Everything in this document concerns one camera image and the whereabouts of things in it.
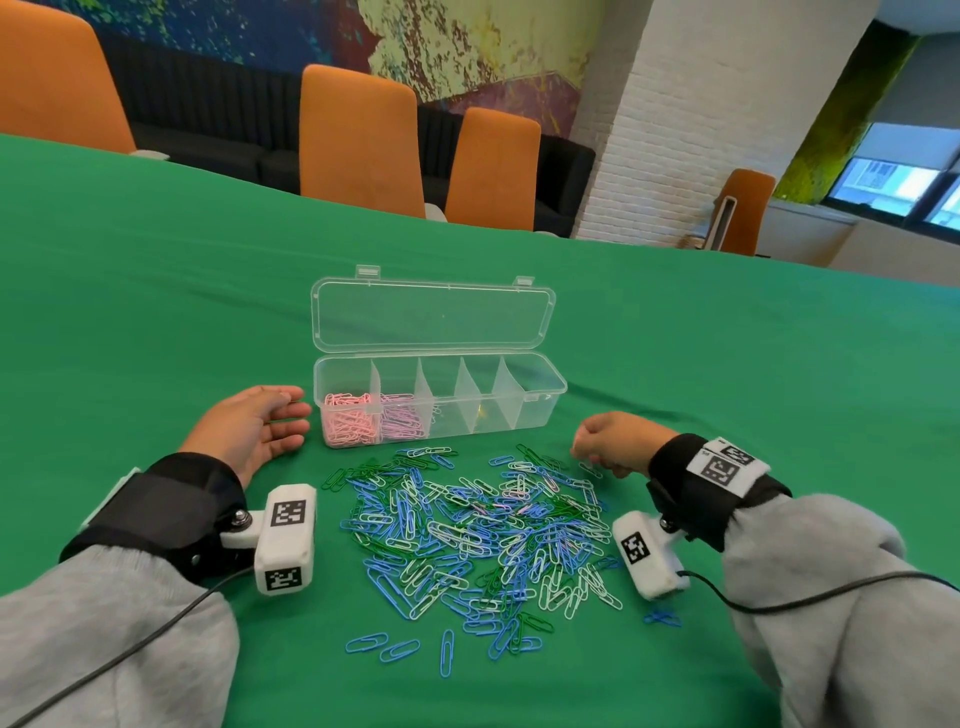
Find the gray sleeve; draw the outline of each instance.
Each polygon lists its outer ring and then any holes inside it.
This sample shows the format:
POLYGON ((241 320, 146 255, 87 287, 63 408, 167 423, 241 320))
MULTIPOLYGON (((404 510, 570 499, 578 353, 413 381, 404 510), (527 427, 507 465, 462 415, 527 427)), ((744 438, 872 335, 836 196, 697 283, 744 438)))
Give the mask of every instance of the gray sleeve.
MULTIPOLYGON (((92 546, 4 596, 0 725, 142 640, 203 592, 155 556, 92 546)), ((227 602, 211 595, 30 726, 219 726, 239 644, 227 602)))
MULTIPOLYGON (((778 497, 727 530, 728 597, 766 606, 909 570, 890 523, 833 496, 778 497)), ((732 613, 793 728, 933 728, 960 716, 960 595, 901 579, 765 617, 732 613)))

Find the black sofa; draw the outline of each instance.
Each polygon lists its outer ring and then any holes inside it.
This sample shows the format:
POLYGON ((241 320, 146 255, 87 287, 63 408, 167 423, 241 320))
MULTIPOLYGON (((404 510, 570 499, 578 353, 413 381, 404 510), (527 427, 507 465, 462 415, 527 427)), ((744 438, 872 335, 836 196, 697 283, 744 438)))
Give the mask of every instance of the black sofa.
MULTIPOLYGON (((210 172, 300 193, 300 76, 217 61, 98 31, 140 149, 210 172)), ((446 204, 463 116, 418 107, 423 197, 446 204)), ((568 237, 593 150, 540 139, 534 230, 568 237)))

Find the green table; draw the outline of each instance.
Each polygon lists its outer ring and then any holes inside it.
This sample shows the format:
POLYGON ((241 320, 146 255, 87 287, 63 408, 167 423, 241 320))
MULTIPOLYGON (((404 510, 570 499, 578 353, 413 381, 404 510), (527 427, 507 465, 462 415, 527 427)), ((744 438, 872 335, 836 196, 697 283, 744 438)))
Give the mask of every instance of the green table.
MULTIPOLYGON (((798 495, 833 492, 894 522, 914 562, 960 579, 960 292, 711 255, 427 223, 306 200, 145 159, 0 136, 5 418, 0 590, 56 562, 106 489, 173 450, 204 409, 257 382, 312 389, 320 355, 308 293, 357 263, 384 277, 510 283, 557 292, 542 350, 569 380, 540 430, 444 441, 458 473, 518 442, 563 455, 576 424, 622 408, 724 434, 798 495)), ((266 468, 252 506, 284 482, 391 448, 306 447, 266 468)), ((615 517, 649 508, 633 476, 599 488, 615 517)), ((228 726, 775 725, 725 609, 700 585, 683 629, 646 625, 624 570, 622 612, 590 599, 539 653, 498 663, 488 640, 436 607, 405 622, 338 521, 353 493, 319 493, 313 586, 267 599, 230 585, 242 633, 228 726), (439 677, 441 633, 457 632, 439 677), (348 639, 387 631, 420 653, 382 666, 348 639)), ((716 554, 680 547, 721 577, 716 554)))

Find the brick wall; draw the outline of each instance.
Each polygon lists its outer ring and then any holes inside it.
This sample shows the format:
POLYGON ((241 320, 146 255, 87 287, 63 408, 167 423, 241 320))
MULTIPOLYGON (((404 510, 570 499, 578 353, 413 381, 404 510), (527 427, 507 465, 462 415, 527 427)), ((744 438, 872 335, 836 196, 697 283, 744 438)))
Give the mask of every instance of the brick wall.
POLYGON ((878 4, 610 0, 571 135, 598 154, 574 236, 675 245, 734 168, 779 177, 878 4))

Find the clear plastic box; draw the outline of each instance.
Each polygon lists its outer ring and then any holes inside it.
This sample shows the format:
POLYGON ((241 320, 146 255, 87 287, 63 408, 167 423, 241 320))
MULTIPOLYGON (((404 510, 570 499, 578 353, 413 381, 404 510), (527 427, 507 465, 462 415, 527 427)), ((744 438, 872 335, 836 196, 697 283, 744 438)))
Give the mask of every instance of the clear plastic box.
POLYGON ((318 280, 314 401, 332 448, 546 425, 566 380, 543 354, 556 296, 532 278, 477 285, 318 280))

